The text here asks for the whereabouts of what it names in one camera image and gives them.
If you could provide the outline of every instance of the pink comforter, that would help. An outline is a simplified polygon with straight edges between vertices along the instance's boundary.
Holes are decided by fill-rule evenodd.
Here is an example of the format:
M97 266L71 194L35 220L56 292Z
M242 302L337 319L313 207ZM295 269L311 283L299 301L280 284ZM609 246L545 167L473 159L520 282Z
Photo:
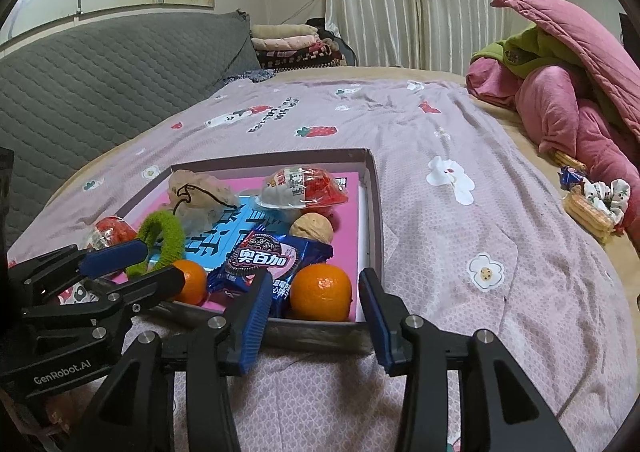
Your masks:
M466 76L469 93L516 109L540 153L559 149L575 157L593 181L627 181L631 197L622 227L640 247L640 69L599 22L569 2L494 0L492 6L511 7L578 54L628 130L605 120L584 73L559 66L541 67L523 80L496 60L479 58Z

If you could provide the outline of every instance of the white flower print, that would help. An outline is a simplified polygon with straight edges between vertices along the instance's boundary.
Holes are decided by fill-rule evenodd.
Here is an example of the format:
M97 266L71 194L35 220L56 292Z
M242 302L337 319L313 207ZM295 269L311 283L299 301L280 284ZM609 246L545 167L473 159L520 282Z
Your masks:
M478 253L469 261L466 272L480 291L495 289L504 281L504 266L487 253Z
M160 168L158 168L157 165L153 165L152 167L149 167L148 169L142 172L142 177L150 181L159 174L160 174Z
M427 176L430 185L439 187L451 185L456 201L461 205L470 205L474 202L471 190L476 184L465 174L465 169L451 159L442 159L440 156L429 161L431 173Z

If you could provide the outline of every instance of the snack bag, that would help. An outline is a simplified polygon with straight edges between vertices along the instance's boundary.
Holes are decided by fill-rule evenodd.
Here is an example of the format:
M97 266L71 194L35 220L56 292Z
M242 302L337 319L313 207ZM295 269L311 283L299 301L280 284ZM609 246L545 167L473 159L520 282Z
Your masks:
M86 247L102 249L104 247L133 241L136 238L136 230L131 228L124 219L119 217L105 217L95 223L86 242Z
M273 277L271 317L282 317L289 307L289 290L303 267L332 258L334 249L310 239L292 235L271 235L258 227L231 252L225 263L209 273L207 291L222 291L235 297L249 291L255 273L266 268Z
M223 181L189 170L176 170L169 177L169 201L187 237L211 229L225 208L240 205L239 197Z
M326 170L288 167L266 179L255 202L267 209L318 211L348 200L346 190Z

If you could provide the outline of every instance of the candy wrapper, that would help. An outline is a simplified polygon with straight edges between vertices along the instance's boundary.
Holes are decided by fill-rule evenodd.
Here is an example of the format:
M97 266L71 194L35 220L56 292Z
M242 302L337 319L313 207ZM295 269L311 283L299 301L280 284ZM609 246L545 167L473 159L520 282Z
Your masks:
M255 273L266 268L273 277L271 317L282 317L289 307L289 290L303 267L326 262L333 257L329 244L292 235L271 235L258 227L236 246L225 263L209 273L207 291L224 292L229 297L246 293Z
M346 190L326 170L289 167L266 179L255 202L266 209L316 211L348 200Z
M136 230L131 228L126 221L119 217L105 217L95 223L94 231L86 241L86 247L102 249L104 247L133 241L136 238Z
M564 166L560 172L560 187L562 190L571 190L575 185L582 183L586 176L570 166Z

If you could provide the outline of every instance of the oreo cookie package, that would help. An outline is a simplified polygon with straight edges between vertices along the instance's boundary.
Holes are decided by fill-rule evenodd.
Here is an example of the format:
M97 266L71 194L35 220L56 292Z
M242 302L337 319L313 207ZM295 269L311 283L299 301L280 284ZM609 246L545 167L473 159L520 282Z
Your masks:
M293 235L271 235L259 226L236 246L222 266L209 273L207 291L222 291L228 297L241 295L249 291L258 270L266 268L273 277L270 316L281 318L289 307L289 290L296 273L333 255L330 244Z

